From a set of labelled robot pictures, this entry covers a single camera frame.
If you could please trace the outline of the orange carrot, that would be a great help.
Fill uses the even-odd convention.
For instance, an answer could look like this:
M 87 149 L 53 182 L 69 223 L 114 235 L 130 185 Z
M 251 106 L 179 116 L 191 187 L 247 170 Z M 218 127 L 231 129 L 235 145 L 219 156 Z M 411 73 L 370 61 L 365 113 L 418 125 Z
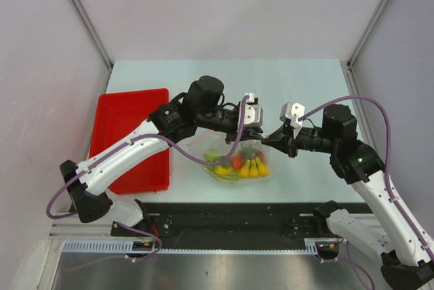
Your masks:
M 231 167 L 235 170 L 240 170 L 244 166 L 244 163 L 243 156 L 233 156 L 231 158 Z

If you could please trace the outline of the clear zip top bag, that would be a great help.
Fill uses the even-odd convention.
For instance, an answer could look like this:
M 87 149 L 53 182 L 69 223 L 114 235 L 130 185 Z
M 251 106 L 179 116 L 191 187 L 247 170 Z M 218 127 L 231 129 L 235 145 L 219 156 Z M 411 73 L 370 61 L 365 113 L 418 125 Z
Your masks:
M 187 144 L 189 152 L 208 163 L 223 160 L 232 149 L 221 133 L 207 131 Z M 268 182 L 273 172 L 271 149 L 258 140 L 241 141 L 230 159 L 221 165 L 203 165 L 203 170 L 220 183 L 244 186 Z

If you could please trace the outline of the small single yellow banana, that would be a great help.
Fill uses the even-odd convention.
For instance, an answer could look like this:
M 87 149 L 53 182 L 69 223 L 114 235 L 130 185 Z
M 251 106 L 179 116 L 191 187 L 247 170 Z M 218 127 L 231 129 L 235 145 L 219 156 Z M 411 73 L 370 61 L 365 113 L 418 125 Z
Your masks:
M 219 176 L 226 176 L 233 173 L 233 168 L 231 166 L 225 167 L 223 165 L 218 165 L 214 167 L 214 173 Z

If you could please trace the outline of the red strawberries with leaves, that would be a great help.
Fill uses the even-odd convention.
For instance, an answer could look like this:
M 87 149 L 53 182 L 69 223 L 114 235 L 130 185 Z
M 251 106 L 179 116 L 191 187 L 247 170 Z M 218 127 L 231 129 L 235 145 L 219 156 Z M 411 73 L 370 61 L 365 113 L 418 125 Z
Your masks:
M 238 155 L 243 158 L 244 161 L 252 160 L 258 157 L 262 162 L 264 162 L 264 152 L 259 147 L 246 146 L 242 147 Z

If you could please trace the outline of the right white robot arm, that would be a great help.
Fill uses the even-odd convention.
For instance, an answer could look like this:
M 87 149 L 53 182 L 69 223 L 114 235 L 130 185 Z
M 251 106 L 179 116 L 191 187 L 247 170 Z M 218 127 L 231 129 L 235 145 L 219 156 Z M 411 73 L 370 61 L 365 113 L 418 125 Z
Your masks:
M 303 127 L 304 106 L 288 102 L 281 109 L 282 126 L 262 141 L 287 154 L 299 150 L 326 153 L 335 174 L 358 193 L 384 232 L 358 221 L 346 209 L 329 201 L 314 210 L 313 230 L 319 236 L 335 234 L 347 240 L 380 266 L 392 289 L 420 289 L 433 281 L 433 243 L 414 219 L 392 182 L 378 153 L 357 137 L 357 119 L 348 106 L 324 108 L 321 127 Z

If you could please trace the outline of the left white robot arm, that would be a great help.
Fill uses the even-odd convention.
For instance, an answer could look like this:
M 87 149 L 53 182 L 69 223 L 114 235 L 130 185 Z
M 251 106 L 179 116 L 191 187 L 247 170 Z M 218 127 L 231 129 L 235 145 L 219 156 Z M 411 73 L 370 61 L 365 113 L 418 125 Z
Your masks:
M 199 128 L 225 133 L 227 142 L 232 143 L 231 154 L 240 141 L 260 139 L 263 110 L 258 98 L 247 93 L 238 104 L 225 108 L 223 97 L 222 81 L 202 76 L 106 150 L 80 163 L 63 162 L 60 170 L 80 222 L 108 218 L 126 225 L 137 236 L 143 235 L 150 219 L 137 200 L 123 200 L 109 191 L 116 179 L 170 147 L 189 156 L 177 143 L 194 136 Z

